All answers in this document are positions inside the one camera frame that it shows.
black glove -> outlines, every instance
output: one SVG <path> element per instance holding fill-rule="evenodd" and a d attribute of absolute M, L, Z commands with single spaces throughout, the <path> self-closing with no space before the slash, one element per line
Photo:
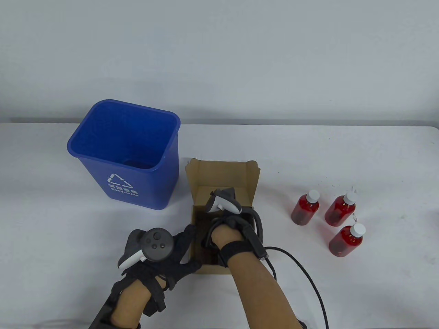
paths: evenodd
<path fill-rule="evenodd" d="M 147 303 L 144 314 L 153 315 L 156 311 L 165 309 L 163 291 L 174 289 L 175 284 L 183 277 L 196 272 L 200 269 L 201 263 L 191 260 L 186 264 L 180 264 L 181 259 L 186 254 L 192 241 L 195 240 L 195 226 L 188 225 L 183 232 L 174 236 L 174 250 L 163 261 L 153 262 L 148 259 L 144 262 L 137 262 L 130 268 L 127 268 L 122 275 L 131 280 L 139 279 L 151 293 L 151 299 Z M 162 290 L 161 286 L 155 279 L 156 276 L 166 281 L 166 287 Z"/>

wrist strap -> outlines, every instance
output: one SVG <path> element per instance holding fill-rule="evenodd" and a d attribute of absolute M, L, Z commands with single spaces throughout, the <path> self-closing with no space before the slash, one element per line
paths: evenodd
<path fill-rule="evenodd" d="M 253 252 L 253 247 L 248 241 L 233 241 L 226 244 L 219 251 L 220 265 L 223 267 L 228 267 L 227 263 L 232 256 L 245 252 Z"/>
<path fill-rule="evenodd" d="M 163 293 L 163 289 L 158 283 L 158 281 L 154 278 L 146 278 L 140 280 L 142 284 L 148 288 L 151 293 L 151 298 L 155 300 L 157 303 L 157 310 L 159 312 L 163 311 L 166 308 L 165 305 L 165 294 Z"/>

blue recycling bin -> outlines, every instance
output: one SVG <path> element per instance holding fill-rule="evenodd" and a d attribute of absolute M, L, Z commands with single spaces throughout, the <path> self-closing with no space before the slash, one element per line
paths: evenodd
<path fill-rule="evenodd" d="M 117 100 L 96 103 L 67 143 L 112 199 L 165 208 L 178 179 L 180 118 Z"/>

blue plastic bin rim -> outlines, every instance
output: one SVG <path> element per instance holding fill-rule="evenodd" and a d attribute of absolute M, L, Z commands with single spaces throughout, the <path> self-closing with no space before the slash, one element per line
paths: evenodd
<path fill-rule="evenodd" d="M 170 139 L 169 139 L 168 145 L 166 146 L 165 150 L 163 151 L 163 156 L 162 156 L 162 158 L 160 159 L 160 161 L 158 162 L 158 164 L 156 164 L 154 167 L 149 168 L 149 169 L 141 169 L 141 168 L 132 167 L 132 166 L 127 166 L 127 165 L 125 165 L 125 164 L 121 164 L 121 163 L 117 163 L 117 162 L 113 162 L 113 161 L 102 160 L 102 159 L 99 159 L 99 158 L 97 158 L 97 157 L 90 157 L 90 156 L 88 156 L 88 155 L 78 154 L 78 153 L 76 153 L 74 150 L 72 150 L 72 141 L 74 140 L 75 136 L 78 134 L 79 130 L 80 130 L 81 127 L 84 125 L 84 123 L 85 123 L 85 121 L 87 120 L 87 118 L 93 113 L 94 109 L 95 109 L 98 105 L 100 105 L 101 103 L 117 103 L 117 104 L 126 104 L 126 105 L 129 105 L 129 106 L 132 106 L 132 107 L 139 107 L 139 108 L 143 108 L 143 109 L 146 108 L 146 109 L 148 109 L 149 111 L 156 111 L 156 112 L 166 113 L 166 114 L 172 115 L 172 116 L 175 118 L 175 120 L 177 121 L 176 128 L 175 128 L 175 130 L 173 131 L 173 133 L 172 133 L 172 135 L 171 135 L 171 137 L 170 137 Z M 172 144 L 173 141 L 174 141 L 174 138 L 177 137 L 177 133 L 178 133 L 178 130 L 180 129 L 180 125 L 181 125 L 181 121 L 180 121 L 179 116 L 176 115 L 176 114 L 173 113 L 173 112 L 170 112 L 170 111 L 159 110 L 159 109 L 157 109 L 157 108 L 146 107 L 146 106 L 142 106 L 142 105 L 137 105 L 137 104 L 127 103 L 127 102 L 122 102 L 122 101 L 120 101 L 120 100 L 111 100 L 111 99 L 108 99 L 108 100 L 101 100 L 101 101 L 97 102 L 95 105 L 92 106 L 92 108 L 90 109 L 90 111 L 88 111 L 87 115 L 84 117 L 84 119 L 83 119 L 83 120 L 81 121 L 81 123 L 79 124 L 78 128 L 76 128 L 76 130 L 75 130 L 75 132 L 73 133 L 73 135 L 69 138 L 69 140 L 68 140 L 68 142 L 67 142 L 67 151 L 68 151 L 72 156 L 77 157 L 77 158 L 85 158 L 85 159 L 90 159 L 90 160 L 96 160 L 96 161 L 103 162 L 103 163 L 106 163 L 106 164 L 109 164 L 109 165 L 116 165 L 116 166 L 118 166 L 118 167 L 122 167 L 122 168 L 127 168 L 127 169 L 131 169 L 131 170 L 137 170 L 137 171 L 139 171 L 139 172 L 153 172 L 153 171 L 156 170 L 158 167 L 160 167 L 160 165 L 162 164 L 164 157 L 165 157 L 166 154 L 168 153 L 168 150 L 169 150 L 169 148 L 171 147 L 171 144 Z"/>

person's left hand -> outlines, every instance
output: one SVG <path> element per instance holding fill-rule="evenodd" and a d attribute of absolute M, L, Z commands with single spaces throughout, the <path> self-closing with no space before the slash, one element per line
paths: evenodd
<path fill-rule="evenodd" d="M 144 262 L 137 262 L 133 266 L 127 268 L 122 275 L 139 279 L 147 288 L 150 287 L 151 280 L 156 282 L 156 277 L 160 277 L 166 281 L 164 290 L 174 289 L 175 284 L 185 276 L 196 272 L 200 269 L 199 261 L 190 260 L 186 264 L 180 264 L 183 256 L 192 241 L 195 240 L 195 226 L 188 225 L 183 232 L 174 236 L 174 249 L 172 253 L 163 261 L 153 262 L 148 259 Z M 144 314 L 151 316 L 158 310 L 156 301 L 151 298 L 145 307 Z"/>

